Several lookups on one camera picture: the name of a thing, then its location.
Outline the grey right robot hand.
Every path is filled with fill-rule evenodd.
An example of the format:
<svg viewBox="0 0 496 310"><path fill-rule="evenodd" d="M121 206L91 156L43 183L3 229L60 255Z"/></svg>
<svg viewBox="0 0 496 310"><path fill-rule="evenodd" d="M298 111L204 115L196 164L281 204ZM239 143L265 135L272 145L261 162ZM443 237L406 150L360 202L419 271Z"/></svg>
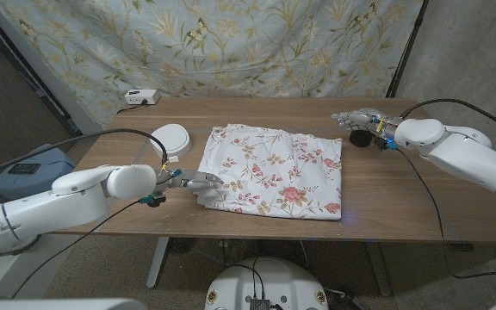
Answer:
<svg viewBox="0 0 496 310"><path fill-rule="evenodd" d="M393 140L395 131L403 121L374 108L360 108L350 112L332 114L331 118L339 122L348 131L364 131L384 140Z"/></svg>

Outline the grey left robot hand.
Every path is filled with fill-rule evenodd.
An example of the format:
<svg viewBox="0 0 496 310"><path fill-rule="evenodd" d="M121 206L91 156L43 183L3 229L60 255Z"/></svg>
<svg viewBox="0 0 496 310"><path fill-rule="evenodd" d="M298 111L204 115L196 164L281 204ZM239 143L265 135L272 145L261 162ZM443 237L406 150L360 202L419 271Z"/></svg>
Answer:
<svg viewBox="0 0 496 310"><path fill-rule="evenodd" d="M175 170L172 178L167 182L169 188L187 188L191 193L200 193L210 189L218 189L223 181L207 172L197 170Z"/></svg>

